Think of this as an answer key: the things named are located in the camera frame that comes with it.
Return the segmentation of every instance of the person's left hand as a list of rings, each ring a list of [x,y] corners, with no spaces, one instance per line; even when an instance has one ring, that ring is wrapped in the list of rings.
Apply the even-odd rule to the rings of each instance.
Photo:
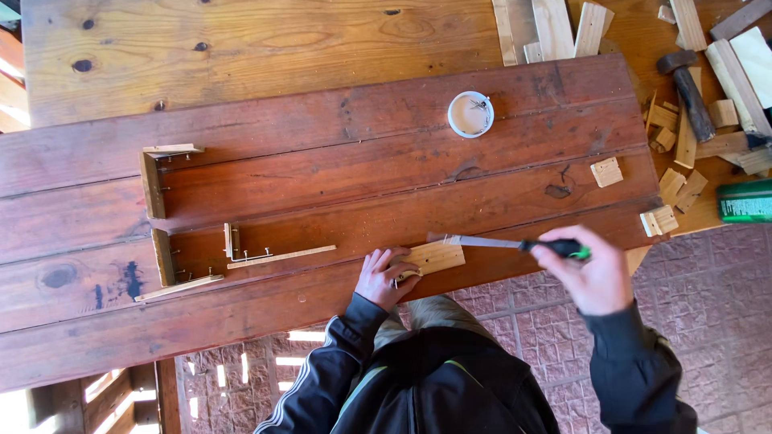
[[[410,249],[406,247],[392,247],[390,249],[376,249],[373,253],[364,257],[362,272],[359,273],[359,283],[354,290],[362,297],[378,305],[385,311],[391,310],[399,299],[413,290],[413,287],[421,279],[420,276],[410,276],[406,280],[396,284],[394,279],[405,271],[418,271],[419,267],[412,263],[397,263],[389,266],[396,256],[409,255]]]

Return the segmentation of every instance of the black and green screwdriver handle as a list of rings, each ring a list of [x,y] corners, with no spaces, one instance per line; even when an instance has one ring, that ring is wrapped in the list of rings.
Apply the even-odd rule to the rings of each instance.
[[[591,255],[590,248],[582,246],[575,239],[556,239],[554,241],[533,241],[524,239],[520,244],[520,249],[530,252],[534,246],[549,247],[561,258],[587,259]]]

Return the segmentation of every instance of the small white container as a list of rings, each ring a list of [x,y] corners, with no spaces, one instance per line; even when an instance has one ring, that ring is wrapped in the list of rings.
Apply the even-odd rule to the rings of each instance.
[[[493,124],[493,105],[480,92],[461,92],[448,107],[450,127],[461,137],[480,137]]]

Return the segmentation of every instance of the screwdriver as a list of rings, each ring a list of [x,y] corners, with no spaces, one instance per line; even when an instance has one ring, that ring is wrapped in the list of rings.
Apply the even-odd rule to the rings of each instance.
[[[533,241],[524,239],[521,242],[509,241],[506,239],[490,239],[482,238],[478,236],[466,236],[466,235],[450,235],[450,234],[437,234],[430,232],[426,236],[428,242],[442,240],[442,244],[456,244],[460,246],[477,246],[477,247],[509,247],[512,249],[520,249],[526,252],[534,246],[545,246],[552,249],[562,258],[571,259],[587,259],[591,256],[590,248],[582,246],[575,239],[556,239],[554,241]]]

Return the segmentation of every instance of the green can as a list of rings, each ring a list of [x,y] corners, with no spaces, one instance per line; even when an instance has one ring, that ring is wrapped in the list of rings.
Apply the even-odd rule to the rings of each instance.
[[[716,189],[719,217],[725,223],[772,223],[772,178]]]

